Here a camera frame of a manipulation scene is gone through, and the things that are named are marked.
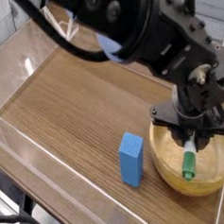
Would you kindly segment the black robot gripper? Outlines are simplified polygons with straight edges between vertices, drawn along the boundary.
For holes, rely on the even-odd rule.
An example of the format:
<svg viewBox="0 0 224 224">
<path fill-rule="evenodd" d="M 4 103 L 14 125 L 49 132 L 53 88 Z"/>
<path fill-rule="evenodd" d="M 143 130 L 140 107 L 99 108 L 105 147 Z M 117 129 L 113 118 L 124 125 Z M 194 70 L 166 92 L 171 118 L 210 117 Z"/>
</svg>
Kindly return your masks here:
<svg viewBox="0 0 224 224">
<path fill-rule="evenodd" d="M 180 147 L 190 140 L 188 130 L 196 132 L 196 151 L 207 147 L 214 134 L 224 135 L 224 108 L 221 104 L 205 112 L 189 112 L 177 101 L 168 99 L 153 105 L 150 116 L 153 125 L 170 128 L 171 137 Z"/>
</svg>

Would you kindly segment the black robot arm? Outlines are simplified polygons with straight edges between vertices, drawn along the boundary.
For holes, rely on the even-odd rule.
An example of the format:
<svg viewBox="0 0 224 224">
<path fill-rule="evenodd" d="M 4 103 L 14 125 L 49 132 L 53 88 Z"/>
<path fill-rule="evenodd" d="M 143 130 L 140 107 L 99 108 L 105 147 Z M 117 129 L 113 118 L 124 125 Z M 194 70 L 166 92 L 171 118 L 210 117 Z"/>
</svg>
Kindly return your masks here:
<svg viewBox="0 0 224 224">
<path fill-rule="evenodd" d="M 96 52 L 67 42 L 30 0 L 14 0 L 51 40 L 92 62 L 139 62 L 173 83 L 172 98 L 151 108 L 152 122 L 197 149 L 224 135 L 224 51 L 216 48 L 195 0 L 49 0 L 94 31 Z"/>
</svg>

